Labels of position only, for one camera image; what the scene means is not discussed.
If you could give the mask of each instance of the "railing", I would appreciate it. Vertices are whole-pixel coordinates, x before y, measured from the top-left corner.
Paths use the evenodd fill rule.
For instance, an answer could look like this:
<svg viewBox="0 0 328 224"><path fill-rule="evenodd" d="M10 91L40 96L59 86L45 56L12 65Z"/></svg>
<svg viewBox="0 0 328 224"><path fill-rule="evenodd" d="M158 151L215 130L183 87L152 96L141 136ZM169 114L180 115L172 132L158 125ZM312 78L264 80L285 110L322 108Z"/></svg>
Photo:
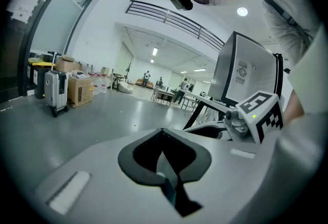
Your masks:
<svg viewBox="0 0 328 224"><path fill-rule="evenodd" d="M172 12L157 5L135 0L131 0L130 2L130 6L128 7L126 13L147 17L178 28L193 37L196 37L218 52L224 46L224 42L215 34L181 14Z"/></svg>

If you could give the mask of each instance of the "gray floor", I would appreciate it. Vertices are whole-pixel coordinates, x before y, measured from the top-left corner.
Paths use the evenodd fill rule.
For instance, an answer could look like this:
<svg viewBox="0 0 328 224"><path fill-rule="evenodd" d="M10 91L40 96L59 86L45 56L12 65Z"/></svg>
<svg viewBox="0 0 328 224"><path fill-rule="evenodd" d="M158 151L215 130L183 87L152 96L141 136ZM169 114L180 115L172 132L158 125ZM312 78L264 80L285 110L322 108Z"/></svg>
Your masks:
<svg viewBox="0 0 328 224"><path fill-rule="evenodd" d="M101 141L155 128L182 129L190 113L116 91L54 118L44 100L0 104L1 155L16 180L32 191L56 167Z"/></svg>

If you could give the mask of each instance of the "black opening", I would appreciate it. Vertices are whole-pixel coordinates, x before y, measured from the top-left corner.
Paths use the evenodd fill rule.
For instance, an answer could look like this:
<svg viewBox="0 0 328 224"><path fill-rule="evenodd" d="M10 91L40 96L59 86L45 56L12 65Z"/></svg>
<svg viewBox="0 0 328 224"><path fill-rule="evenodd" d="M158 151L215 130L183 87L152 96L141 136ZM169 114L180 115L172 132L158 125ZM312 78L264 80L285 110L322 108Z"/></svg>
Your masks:
<svg viewBox="0 0 328 224"><path fill-rule="evenodd" d="M172 168L173 174L156 174L162 153L167 159L164 163ZM198 202L189 199L183 187L186 182L200 180L211 164L211 155L202 146L169 130L157 130L124 147L118 155L118 163L136 183L160 187L182 217L202 208Z"/></svg>
<svg viewBox="0 0 328 224"><path fill-rule="evenodd" d="M226 128L219 128L215 126L207 126L202 128L197 128L194 130L187 131L188 133L192 133L199 136L206 136L210 138L220 139L222 137L222 131L227 130Z"/></svg>

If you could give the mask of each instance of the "balcony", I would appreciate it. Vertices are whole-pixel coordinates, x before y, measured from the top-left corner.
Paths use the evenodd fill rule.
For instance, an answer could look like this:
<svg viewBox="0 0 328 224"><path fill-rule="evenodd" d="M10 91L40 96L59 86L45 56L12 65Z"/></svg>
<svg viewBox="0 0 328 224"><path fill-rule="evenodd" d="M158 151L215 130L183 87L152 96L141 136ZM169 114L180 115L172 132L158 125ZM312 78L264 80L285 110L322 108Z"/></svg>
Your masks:
<svg viewBox="0 0 328 224"><path fill-rule="evenodd" d="M217 52L220 52L221 48L224 46L224 42L215 34L181 14L149 3L136 0L130 0L130 2L126 13L150 18L173 26L199 39Z"/></svg>

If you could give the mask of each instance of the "gray suitcase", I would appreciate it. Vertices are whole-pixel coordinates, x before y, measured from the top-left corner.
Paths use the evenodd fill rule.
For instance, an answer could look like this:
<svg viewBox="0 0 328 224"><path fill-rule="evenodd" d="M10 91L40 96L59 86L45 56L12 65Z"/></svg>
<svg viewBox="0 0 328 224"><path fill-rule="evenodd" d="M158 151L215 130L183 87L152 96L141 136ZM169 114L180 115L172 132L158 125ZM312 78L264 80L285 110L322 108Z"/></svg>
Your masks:
<svg viewBox="0 0 328 224"><path fill-rule="evenodd" d="M45 74L45 99L46 103L51 107L54 117L57 117L57 113L60 110L68 111L67 86L68 75L66 73L51 70Z"/></svg>

